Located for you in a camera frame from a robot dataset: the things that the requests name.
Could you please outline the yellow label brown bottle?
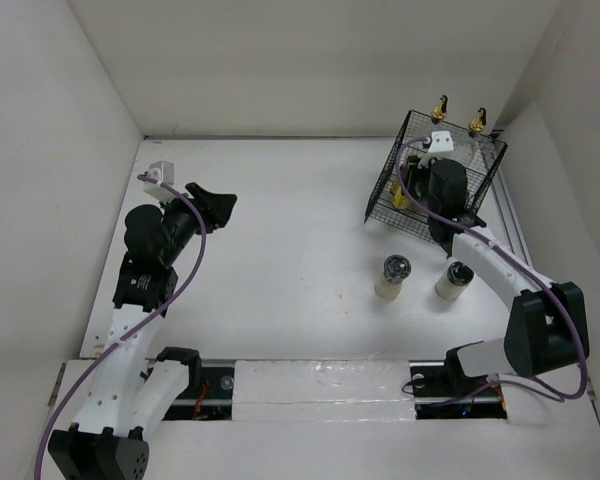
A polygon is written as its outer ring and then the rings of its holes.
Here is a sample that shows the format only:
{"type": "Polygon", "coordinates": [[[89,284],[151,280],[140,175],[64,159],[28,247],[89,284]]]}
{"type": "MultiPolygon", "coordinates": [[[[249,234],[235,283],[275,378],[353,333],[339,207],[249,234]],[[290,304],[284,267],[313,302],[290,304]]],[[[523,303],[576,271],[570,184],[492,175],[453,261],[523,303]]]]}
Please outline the yellow label brown bottle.
{"type": "Polygon", "coordinates": [[[402,190],[400,184],[397,181],[393,182],[390,189],[390,193],[394,201],[400,201],[402,197],[402,190]]]}
{"type": "Polygon", "coordinates": [[[410,200],[408,197],[404,196],[402,194],[402,197],[400,199],[400,201],[394,201],[393,198],[391,199],[391,204],[395,209],[398,210],[405,210],[410,206],[410,200]]]}

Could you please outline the clear oil bottle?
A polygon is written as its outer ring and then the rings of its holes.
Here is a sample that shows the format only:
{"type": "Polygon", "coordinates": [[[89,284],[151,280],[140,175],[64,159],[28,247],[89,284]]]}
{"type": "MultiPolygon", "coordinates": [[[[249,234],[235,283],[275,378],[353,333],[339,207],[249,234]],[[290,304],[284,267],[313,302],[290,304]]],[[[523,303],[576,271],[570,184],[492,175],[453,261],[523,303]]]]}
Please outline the clear oil bottle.
{"type": "Polygon", "coordinates": [[[438,104],[433,107],[428,119],[420,128],[418,136],[424,139],[424,141],[421,143],[421,149],[423,151],[428,151],[429,148],[436,143],[438,132],[442,131],[443,121],[447,116],[448,101],[448,96],[446,94],[442,94],[439,98],[438,104]]]}

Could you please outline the oil bottle with dark contents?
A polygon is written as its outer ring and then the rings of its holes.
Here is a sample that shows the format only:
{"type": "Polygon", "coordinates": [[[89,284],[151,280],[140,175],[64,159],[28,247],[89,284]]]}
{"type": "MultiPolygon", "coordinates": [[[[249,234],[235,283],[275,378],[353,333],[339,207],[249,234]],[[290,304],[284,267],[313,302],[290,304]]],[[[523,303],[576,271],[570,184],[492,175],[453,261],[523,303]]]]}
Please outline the oil bottle with dark contents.
{"type": "Polygon", "coordinates": [[[479,147],[479,136],[484,131],[486,124],[487,110],[485,107],[479,107],[477,116],[469,121],[457,147],[460,163],[464,167],[469,167],[474,160],[479,147]]]}

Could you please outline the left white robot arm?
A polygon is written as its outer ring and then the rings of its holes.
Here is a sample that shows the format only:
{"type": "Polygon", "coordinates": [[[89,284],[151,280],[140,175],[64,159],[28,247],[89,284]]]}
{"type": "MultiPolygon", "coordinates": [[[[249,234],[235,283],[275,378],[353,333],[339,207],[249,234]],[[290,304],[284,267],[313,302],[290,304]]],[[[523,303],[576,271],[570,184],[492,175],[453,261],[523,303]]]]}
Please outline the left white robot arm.
{"type": "Polygon", "coordinates": [[[156,204],[125,217],[124,254],[113,296],[114,311],[103,352],[58,402],[42,434],[33,476],[51,457],[66,479],[141,479],[148,438],[179,396],[202,387],[198,351],[167,347],[148,373],[148,350],[169,307],[187,289],[204,256],[178,279],[174,263],[188,242],[226,226],[234,194],[211,193],[196,183],[178,192],[166,181],[141,176],[156,204]]]}

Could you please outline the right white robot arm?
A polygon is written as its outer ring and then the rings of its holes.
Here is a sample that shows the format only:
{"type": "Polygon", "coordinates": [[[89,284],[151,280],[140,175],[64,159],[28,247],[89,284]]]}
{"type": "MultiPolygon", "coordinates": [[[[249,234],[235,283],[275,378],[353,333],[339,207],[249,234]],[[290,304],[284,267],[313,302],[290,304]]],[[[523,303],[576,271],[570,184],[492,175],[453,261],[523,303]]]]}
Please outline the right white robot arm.
{"type": "Polygon", "coordinates": [[[537,381],[540,375],[575,364],[587,386],[589,338],[582,290],[537,273],[505,249],[486,223],[466,208],[467,172],[452,159],[427,167],[408,166],[399,175],[404,193],[427,217],[431,238],[484,281],[509,312],[503,337],[449,350],[442,381],[463,394],[479,377],[515,375],[537,381]]]}

